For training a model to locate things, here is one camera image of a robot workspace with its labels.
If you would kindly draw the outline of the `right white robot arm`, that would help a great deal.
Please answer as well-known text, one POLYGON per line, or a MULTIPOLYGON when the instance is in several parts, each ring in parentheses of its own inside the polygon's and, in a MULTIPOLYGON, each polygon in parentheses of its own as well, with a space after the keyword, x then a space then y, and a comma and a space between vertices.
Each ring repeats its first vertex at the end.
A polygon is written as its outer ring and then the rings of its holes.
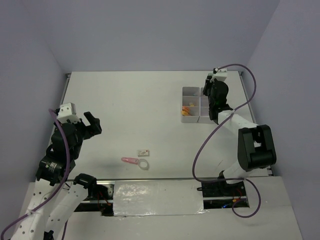
POLYGON ((227 103, 229 87, 225 73, 210 73, 202 94, 208 98, 208 115, 219 127, 225 127, 237 137, 237 160, 219 174, 217 190, 223 196, 235 190, 251 171, 265 169, 277 161, 271 128, 248 121, 227 103))

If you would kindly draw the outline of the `white eraser red label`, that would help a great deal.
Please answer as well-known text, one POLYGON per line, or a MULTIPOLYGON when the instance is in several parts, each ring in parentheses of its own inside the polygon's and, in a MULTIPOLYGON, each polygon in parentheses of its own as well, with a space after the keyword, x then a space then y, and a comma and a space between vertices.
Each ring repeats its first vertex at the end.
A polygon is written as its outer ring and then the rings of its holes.
POLYGON ((148 149, 139 149, 137 151, 137 156, 138 157, 149 157, 150 156, 150 151, 148 149))

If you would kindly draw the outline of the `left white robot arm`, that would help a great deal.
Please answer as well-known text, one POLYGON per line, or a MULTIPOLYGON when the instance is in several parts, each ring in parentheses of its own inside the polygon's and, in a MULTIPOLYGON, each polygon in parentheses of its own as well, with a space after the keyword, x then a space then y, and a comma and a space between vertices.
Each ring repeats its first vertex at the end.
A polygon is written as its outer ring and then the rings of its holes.
POLYGON ((36 181, 25 214, 13 221, 17 226, 13 240, 54 240, 78 205, 97 196, 97 179, 81 173, 75 177, 65 196, 58 200, 67 178, 75 167, 82 144, 102 133, 100 119, 89 111, 84 113, 89 125, 76 114, 61 107, 49 110, 54 120, 54 131, 45 156, 36 171, 36 181))

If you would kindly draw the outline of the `orange highlighter clear cap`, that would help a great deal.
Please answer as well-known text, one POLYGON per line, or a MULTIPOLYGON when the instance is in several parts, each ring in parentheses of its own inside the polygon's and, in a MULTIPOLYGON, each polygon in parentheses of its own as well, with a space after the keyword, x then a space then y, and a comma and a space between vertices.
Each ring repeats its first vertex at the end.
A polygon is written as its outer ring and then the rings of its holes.
POLYGON ((186 112, 186 113, 189 113, 190 112, 190 109, 187 107, 187 106, 183 106, 182 107, 182 111, 186 112))

